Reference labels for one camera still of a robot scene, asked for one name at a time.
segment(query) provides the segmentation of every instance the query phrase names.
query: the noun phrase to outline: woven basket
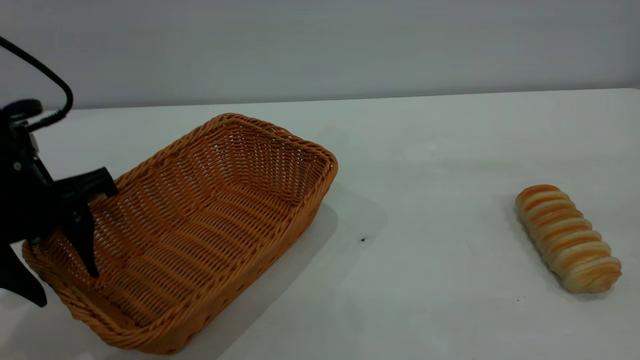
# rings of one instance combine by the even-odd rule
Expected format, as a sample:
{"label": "woven basket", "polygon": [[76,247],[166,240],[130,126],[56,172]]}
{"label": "woven basket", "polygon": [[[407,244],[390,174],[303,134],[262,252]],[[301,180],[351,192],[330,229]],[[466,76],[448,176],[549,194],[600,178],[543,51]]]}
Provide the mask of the woven basket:
{"label": "woven basket", "polygon": [[337,170],[281,127],[220,115],[91,202],[98,278],[59,231],[22,255],[109,345],[172,354],[300,237]]}

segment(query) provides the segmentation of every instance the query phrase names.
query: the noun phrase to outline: table surface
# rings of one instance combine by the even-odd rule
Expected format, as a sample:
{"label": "table surface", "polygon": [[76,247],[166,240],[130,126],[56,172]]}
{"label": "table surface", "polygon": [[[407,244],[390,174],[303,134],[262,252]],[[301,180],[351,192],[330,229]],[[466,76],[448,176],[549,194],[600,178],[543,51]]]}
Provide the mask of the table surface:
{"label": "table surface", "polygon": [[[116,177],[225,112],[320,143],[340,170],[309,230],[173,359],[640,354],[640,91],[78,110],[36,137],[54,178]],[[513,209],[540,183],[622,261],[609,293],[567,293],[543,264]],[[156,358],[107,346],[46,291],[40,309],[0,290],[0,359]]]}

